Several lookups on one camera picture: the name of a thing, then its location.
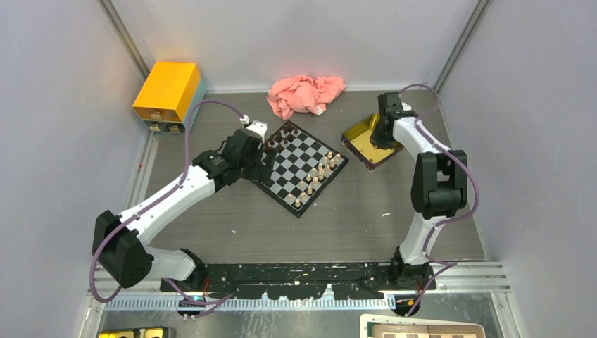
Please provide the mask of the gold tin tray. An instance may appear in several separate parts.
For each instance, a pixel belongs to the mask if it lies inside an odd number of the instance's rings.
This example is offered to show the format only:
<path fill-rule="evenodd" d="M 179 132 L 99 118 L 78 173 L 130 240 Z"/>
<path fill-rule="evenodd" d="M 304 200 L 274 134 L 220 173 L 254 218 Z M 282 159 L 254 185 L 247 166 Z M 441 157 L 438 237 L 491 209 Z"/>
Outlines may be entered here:
<path fill-rule="evenodd" d="M 375 171 L 403 150 L 399 142 L 394 142 L 388 149 L 381 149 L 370 142 L 378 120 L 379 114 L 373 113 L 341 134 L 342 144 L 369 172 Z"/>

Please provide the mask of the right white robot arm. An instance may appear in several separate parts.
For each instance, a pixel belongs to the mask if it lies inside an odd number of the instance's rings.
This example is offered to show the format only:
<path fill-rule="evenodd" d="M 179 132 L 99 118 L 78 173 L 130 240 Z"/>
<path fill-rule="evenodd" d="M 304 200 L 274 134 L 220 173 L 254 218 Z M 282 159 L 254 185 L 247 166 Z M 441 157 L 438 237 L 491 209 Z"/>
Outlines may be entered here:
<path fill-rule="evenodd" d="M 443 224 L 467 204 L 467 155 L 452 151 L 429 133 L 398 92 L 377 97 L 378 119 L 370 143 L 400 144 L 414 159 L 410 200 L 415 210 L 408 234 L 391 260 L 391 280 L 408 289 L 428 276 L 430 251 Z"/>

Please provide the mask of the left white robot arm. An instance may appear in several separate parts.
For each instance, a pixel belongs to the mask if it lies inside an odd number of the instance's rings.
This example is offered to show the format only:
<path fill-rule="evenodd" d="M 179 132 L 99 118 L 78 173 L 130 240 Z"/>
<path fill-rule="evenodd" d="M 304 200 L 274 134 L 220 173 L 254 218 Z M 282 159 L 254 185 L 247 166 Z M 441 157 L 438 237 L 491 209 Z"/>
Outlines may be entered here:
<path fill-rule="evenodd" d="M 267 180 L 275 150 L 265 150 L 267 125 L 254 121 L 237 129 L 220 150 L 207 150 L 183 173 L 147 200 L 119 214 L 103 212 L 96 219 L 92 253 L 122 288 L 145 278 L 177 280 L 189 291 L 201 288 L 205 271 L 188 250 L 152 248 L 152 240 L 194 204 L 238 179 Z"/>

